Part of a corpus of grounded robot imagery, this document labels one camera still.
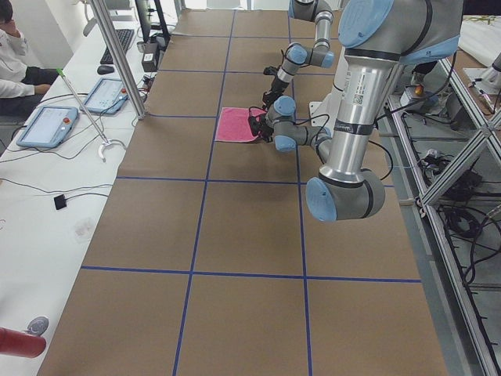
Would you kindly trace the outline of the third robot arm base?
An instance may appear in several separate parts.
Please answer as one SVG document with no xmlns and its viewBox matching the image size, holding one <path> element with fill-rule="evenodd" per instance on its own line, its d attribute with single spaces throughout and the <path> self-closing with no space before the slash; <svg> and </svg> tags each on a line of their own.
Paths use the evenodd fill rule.
<svg viewBox="0 0 501 376">
<path fill-rule="evenodd" d="M 495 114 L 500 106 L 500 55 L 486 68 L 464 68 L 479 100 L 486 105 L 488 114 Z"/>
</svg>

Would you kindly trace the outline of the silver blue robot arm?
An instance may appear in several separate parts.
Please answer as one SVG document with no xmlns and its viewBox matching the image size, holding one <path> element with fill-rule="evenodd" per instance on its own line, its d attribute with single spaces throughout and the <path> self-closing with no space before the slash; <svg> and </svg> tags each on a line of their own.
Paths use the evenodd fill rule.
<svg viewBox="0 0 501 376">
<path fill-rule="evenodd" d="M 324 1 L 292 1 L 289 14 L 315 24 L 315 44 L 305 48 L 292 43 L 280 66 L 269 68 L 274 79 L 262 98 L 264 112 L 250 118 L 250 129 L 280 151 L 299 145 L 315 150 L 322 166 L 307 183 L 306 201 L 316 219 L 334 222 L 375 215 L 384 204 L 384 185 L 362 162 L 395 71 L 451 56 L 459 44 L 463 3 L 348 2 L 338 28 L 348 67 L 339 106 L 327 115 L 332 130 L 298 125 L 296 104 L 285 89 L 301 67 L 333 64 L 333 11 Z"/>
<path fill-rule="evenodd" d="M 262 109 L 268 110 L 281 97 L 294 75 L 302 67 L 332 67 L 334 53 L 331 50 L 330 36 L 334 21 L 331 6 L 326 1 L 311 0 L 289 2 L 289 18 L 308 21 L 315 25 L 315 38 L 312 46 L 291 42 L 282 51 L 282 60 L 278 67 L 266 67 L 264 75 L 273 76 L 269 90 L 262 95 Z"/>
</svg>

